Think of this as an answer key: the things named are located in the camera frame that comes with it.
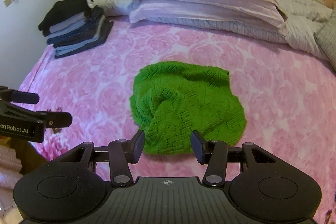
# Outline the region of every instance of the bed sheet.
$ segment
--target bed sheet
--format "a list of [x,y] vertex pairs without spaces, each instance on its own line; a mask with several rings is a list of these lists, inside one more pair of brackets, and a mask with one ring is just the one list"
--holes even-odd
[[[106,43],[95,49],[54,59],[48,46],[21,85],[41,97],[25,107],[73,115],[69,128],[47,129],[44,143],[34,144],[41,155],[51,160],[84,141],[103,146],[131,138],[138,127],[129,97],[146,65],[176,60],[218,66],[230,71],[232,93],[245,110],[247,126],[236,146],[254,142],[312,176],[323,192],[315,220],[336,220],[336,77],[327,63],[288,45],[230,32],[114,20]],[[206,166],[193,155],[143,153],[130,169],[134,178],[203,177]],[[99,164],[97,173],[110,180],[108,164]],[[238,164],[229,164],[227,180],[238,173]]]

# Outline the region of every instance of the white wall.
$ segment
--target white wall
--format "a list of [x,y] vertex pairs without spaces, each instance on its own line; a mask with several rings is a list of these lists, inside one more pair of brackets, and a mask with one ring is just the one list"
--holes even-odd
[[38,24],[58,0],[0,0],[0,85],[17,89],[41,57],[46,38]]

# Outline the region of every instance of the folded clothes stack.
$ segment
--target folded clothes stack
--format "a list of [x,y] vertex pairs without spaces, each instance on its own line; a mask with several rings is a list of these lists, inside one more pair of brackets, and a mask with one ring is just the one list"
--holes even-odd
[[86,0],[63,0],[46,14],[39,30],[55,48],[55,58],[61,58],[103,44],[112,26],[102,8],[91,9]]

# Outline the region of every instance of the black folded shirt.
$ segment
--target black folded shirt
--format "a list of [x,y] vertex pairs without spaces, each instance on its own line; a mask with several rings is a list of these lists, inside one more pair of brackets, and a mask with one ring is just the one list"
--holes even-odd
[[84,12],[87,8],[89,8],[89,6],[86,0],[57,1],[39,24],[39,30],[48,30],[51,26],[77,15],[78,13]]
[[[84,15],[85,15],[86,17],[88,17],[90,14],[91,14],[91,8],[90,8],[90,7],[87,7],[87,9],[84,11]],[[44,29],[44,30],[42,31],[42,33],[43,33],[43,36],[44,36],[44,37],[47,37],[48,35],[50,35],[50,27],[49,27],[48,29]]]

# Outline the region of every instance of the green towel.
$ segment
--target green towel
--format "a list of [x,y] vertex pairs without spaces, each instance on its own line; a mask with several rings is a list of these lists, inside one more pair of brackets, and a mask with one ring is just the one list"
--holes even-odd
[[230,90],[229,72],[182,62],[140,70],[130,98],[134,121],[145,132],[145,152],[190,153],[190,134],[235,144],[246,126],[244,109]]

